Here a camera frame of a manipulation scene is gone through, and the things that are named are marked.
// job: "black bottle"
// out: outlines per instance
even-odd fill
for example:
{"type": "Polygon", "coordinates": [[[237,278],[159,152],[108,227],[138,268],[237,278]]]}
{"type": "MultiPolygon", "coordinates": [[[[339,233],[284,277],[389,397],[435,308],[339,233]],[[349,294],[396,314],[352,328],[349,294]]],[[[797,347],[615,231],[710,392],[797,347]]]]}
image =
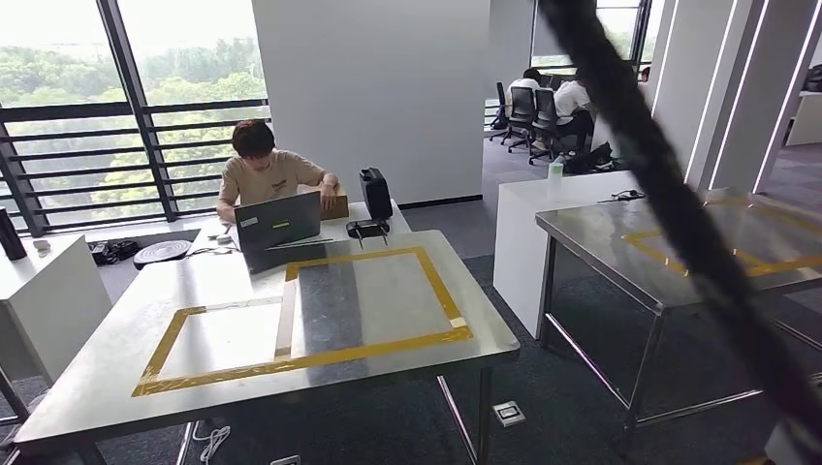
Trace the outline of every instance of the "black bottle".
{"type": "Polygon", "coordinates": [[[3,250],[6,251],[9,260],[20,260],[26,256],[20,236],[15,231],[15,225],[12,224],[9,212],[3,206],[0,206],[0,244],[3,244],[3,250]]]}

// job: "laptop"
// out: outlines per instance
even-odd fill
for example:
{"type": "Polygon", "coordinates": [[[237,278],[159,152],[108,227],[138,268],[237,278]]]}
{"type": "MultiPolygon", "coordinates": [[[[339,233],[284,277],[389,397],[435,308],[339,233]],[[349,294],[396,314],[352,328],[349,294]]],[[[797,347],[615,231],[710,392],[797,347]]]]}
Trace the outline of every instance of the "laptop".
{"type": "Polygon", "coordinates": [[[239,206],[235,216],[239,249],[265,250],[320,233],[320,193],[239,206]]]}

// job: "person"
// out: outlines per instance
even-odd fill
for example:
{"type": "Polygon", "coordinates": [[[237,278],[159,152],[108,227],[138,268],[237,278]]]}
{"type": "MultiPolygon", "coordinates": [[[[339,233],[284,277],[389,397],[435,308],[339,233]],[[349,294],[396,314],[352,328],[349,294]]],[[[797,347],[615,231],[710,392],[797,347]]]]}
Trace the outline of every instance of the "person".
{"type": "MultiPolygon", "coordinates": [[[[553,104],[558,116],[556,129],[563,136],[576,136],[577,153],[582,153],[585,140],[593,135],[592,105],[585,87],[577,78],[563,82],[553,93],[553,104]]],[[[544,150],[541,143],[534,146],[544,150]]]]}
{"type": "Polygon", "coordinates": [[[511,82],[508,90],[505,92],[505,115],[511,116],[511,110],[514,106],[514,99],[511,96],[511,87],[530,87],[534,90],[541,88],[539,81],[542,75],[535,68],[528,68],[522,73],[522,77],[511,82]]]}
{"type": "Polygon", "coordinates": [[[275,148],[274,134],[265,121],[240,121],[232,134],[232,147],[237,155],[226,162],[217,200],[217,214],[224,221],[237,221],[237,197],[241,205],[266,202],[293,196],[299,184],[321,186],[323,209],[333,208],[336,175],[292,151],[275,148]]]}

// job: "backpack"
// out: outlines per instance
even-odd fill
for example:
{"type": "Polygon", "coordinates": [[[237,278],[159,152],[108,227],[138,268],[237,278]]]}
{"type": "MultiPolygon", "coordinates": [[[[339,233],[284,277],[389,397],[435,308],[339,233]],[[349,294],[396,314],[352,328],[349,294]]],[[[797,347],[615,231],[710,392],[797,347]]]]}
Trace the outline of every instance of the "backpack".
{"type": "Polygon", "coordinates": [[[807,70],[807,76],[805,77],[805,84],[802,86],[802,90],[822,92],[822,65],[816,65],[807,70]]]}
{"type": "Polygon", "coordinates": [[[611,161],[611,145],[608,142],[591,150],[589,153],[578,153],[565,162],[563,171],[570,174],[583,174],[611,161]]]}

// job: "cardboard box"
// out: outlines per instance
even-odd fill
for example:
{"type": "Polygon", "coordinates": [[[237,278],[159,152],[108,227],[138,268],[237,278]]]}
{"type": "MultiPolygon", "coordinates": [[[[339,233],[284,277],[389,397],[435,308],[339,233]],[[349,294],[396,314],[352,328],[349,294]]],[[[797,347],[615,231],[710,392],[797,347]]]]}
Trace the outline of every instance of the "cardboard box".
{"type": "MultiPolygon", "coordinates": [[[[319,190],[320,186],[300,186],[301,194],[319,190]]],[[[337,218],[348,218],[348,194],[345,193],[345,189],[343,189],[339,184],[336,186],[336,203],[334,204],[334,207],[329,211],[322,212],[320,215],[320,219],[323,221],[334,220],[337,218]]]]}

